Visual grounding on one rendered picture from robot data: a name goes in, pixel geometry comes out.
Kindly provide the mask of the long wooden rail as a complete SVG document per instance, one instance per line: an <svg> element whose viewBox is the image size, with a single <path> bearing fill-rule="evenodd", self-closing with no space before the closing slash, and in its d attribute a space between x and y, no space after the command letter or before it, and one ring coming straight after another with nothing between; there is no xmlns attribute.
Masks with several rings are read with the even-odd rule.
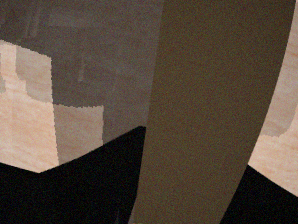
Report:
<svg viewBox="0 0 298 224"><path fill-rule="evenodd" d="M297 0L164 0L133 224L220 224L269 111Z"/></svg>

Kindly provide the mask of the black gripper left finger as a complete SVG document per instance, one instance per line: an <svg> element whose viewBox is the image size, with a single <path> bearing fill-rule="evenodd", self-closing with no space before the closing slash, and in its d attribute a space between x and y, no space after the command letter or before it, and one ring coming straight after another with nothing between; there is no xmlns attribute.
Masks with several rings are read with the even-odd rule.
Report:
<svg viewBox="0 0 298 224"><path fill-rule="evenodd" d="M146 127L36 173L0 163L0 224L128 224Z"/></svg>

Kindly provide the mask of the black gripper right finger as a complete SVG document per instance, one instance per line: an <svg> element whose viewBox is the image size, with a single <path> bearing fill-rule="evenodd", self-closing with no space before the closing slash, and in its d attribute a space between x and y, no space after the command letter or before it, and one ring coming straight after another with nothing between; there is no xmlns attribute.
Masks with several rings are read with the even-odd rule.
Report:
<svg viewBox="0 0 298 224"><path fill-rule="evenodd" d="M298 224L298 196L246 165L220 224Z"/></svg>

